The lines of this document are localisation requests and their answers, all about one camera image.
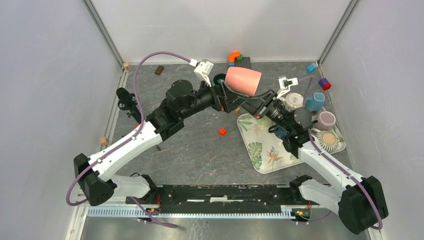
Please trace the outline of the pink mug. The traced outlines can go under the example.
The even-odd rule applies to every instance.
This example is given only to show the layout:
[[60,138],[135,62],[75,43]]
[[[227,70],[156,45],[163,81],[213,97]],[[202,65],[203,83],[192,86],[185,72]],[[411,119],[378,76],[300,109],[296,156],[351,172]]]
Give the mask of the pink mug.
[[244,67],[229,67],[225,84],[234,92],[253,97],[257,91],[262,73]]

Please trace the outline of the dark green mug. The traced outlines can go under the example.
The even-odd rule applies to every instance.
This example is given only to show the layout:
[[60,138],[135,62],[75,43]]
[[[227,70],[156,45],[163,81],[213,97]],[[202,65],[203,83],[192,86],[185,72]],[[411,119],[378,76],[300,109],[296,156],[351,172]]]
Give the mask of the dark green mug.
[[213,77],[213,83],[215,86],[223,86],[225,85],[225,73],[219,73]]

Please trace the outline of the dark blue mug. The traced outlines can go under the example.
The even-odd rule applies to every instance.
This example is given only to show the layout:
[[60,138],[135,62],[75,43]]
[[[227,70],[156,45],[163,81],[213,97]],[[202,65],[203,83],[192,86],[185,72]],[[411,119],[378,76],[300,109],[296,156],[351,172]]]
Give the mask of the dark blue mug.
[[270,134],[274,134],[279,139],[282,139],[283,137],[285,137],[288,134],[288,132],[284,128],[282,128],[278,125],[270,126],[268,128],[268,132]]

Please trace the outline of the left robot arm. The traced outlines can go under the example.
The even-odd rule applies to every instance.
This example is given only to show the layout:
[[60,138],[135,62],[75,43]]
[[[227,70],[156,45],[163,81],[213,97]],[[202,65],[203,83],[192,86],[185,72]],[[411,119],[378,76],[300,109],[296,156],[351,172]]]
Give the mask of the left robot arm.
[[243,80],[229,78],[213,86],[203,82],[198,90],[187,80],[175,81],[160,106],[143,117],[134,131],[101,152],[89,157],[81,153],[74,158],[73,185],[80,186],[91,206],[99,206],[113,197],[134,197],[145,204],[153,203],[157,190],[146,177],[120,176],[117,171],[176,134],[184,127],[184,119],[209,107],[230,113],[254,96],[256,89]]

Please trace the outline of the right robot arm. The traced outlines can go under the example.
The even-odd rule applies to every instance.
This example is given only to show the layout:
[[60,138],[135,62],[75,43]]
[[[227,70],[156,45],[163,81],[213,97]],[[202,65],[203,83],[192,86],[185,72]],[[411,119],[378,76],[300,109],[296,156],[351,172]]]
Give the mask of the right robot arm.
[[268,117],[277,128],[285,130],[284,148],[330,184],[325,186],[309,178],[298,183],[288,191],[293,203],[302,204],[306,200],[318,203],[337,214],[354,234],[383,228],[383,219],[389,211],[382,183],[375,176],[364,177],[349,169],[324,150],[312,138],[312,113],[307,108],[288,111],[273,91],[242,99],[241,106],[253,117]]

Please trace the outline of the cream upside-down mug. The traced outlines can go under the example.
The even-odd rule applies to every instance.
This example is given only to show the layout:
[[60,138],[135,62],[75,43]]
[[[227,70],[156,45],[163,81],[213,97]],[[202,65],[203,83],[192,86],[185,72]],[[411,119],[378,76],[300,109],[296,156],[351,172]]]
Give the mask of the cream upside-down mug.
[[304,104],[304,97],[296,92],[288,93],[284,98],[285,109],[289,112],[302,107]]

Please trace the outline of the light blue mug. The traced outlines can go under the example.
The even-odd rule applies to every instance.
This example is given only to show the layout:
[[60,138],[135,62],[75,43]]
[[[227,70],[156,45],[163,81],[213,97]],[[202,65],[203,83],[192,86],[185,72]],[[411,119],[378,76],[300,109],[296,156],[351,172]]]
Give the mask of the light blue mug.
[[315,92],[305,99],[304,106],[313,114],[318,113],[325,104],[326,97],[323,93]]

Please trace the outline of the lilac mug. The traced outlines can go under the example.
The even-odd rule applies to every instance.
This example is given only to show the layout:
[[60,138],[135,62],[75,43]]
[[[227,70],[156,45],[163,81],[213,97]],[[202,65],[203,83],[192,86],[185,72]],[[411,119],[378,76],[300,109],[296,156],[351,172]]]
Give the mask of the lilac mug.
[[314,128],[318,130],[331,130],[337,123],[337,119],[335,115],[329,111],[321,111],[315,117],[315,123],[313,125]]

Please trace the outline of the red cube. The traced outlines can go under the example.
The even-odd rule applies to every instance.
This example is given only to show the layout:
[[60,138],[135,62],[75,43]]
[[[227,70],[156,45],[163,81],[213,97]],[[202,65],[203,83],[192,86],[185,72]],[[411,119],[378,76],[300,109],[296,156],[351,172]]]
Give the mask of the red cube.
[[219,134],[220,134],[221,136],[225,136],[225,135],[226,135],[226,133],[227,133],[227,130],[226,130],[225,128],[221,128],[221,129],[219,130]]

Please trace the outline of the grey lego baseplate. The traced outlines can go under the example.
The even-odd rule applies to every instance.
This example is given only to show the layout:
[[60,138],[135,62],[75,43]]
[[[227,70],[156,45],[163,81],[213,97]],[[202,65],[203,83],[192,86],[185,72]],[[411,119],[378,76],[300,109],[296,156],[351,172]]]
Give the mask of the grey lego baseplate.
[[243,57],[242,61],[235,61],[234,66],[239,68],[251,69],[252,68],[251,59],[250,57]]

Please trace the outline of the orange curved lego brick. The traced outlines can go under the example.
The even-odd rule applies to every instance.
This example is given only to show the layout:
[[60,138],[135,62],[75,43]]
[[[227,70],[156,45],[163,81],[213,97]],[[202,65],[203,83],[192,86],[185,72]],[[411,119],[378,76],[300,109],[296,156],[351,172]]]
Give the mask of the orange curved lego brick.
[[234,63],[237,61],[238,58],[240,58],[242,55],[240,52],[236,51],[236,52],[232,52],[229,54],[228,56],[228,62],[229,63]]

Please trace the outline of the light blue block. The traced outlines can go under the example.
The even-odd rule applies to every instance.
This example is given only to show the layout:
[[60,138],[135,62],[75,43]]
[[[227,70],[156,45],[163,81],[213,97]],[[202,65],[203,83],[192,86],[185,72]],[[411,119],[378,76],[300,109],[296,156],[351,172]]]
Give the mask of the light blue block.
[[313,63],[309,64],[309,65],[306,67],[306,71],[307,71],[308,73],[312,73],[312,72],[313,72],[313,71],[315,71],[317,68],[318,68],[318,64],[317,64],[316,62],[313,62]]

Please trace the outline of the purple and red block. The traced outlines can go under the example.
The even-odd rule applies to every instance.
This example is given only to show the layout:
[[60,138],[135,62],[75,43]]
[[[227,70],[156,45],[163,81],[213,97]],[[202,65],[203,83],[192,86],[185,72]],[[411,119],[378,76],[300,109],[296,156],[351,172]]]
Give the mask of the purple and red block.
[[318,84],[323,91],[327,91],[332,87],[332,84],[327,80],[327,78],[321,78],[318,81]]

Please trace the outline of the brown block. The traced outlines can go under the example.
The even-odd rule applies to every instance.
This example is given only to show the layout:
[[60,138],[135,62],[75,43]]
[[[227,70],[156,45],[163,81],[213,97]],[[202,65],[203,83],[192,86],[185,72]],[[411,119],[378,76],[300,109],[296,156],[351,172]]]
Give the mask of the brown block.
[[155,70],[154,74],[159,76],[159,75],[161,75],[161,74],[162,74],[162,72],[164,71],[164,69],[165,69],[165,67],[164,67],[163,65],[159,65],[159,66],[156,68],[156,70]]

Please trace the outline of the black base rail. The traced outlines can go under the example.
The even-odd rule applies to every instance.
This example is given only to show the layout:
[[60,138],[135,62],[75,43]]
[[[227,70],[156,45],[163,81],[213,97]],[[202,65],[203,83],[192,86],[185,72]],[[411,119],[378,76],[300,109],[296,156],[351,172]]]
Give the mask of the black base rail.
[[277,214],[281,206],[316,206],[289,185],[163,185],[136,199],[161,214]]

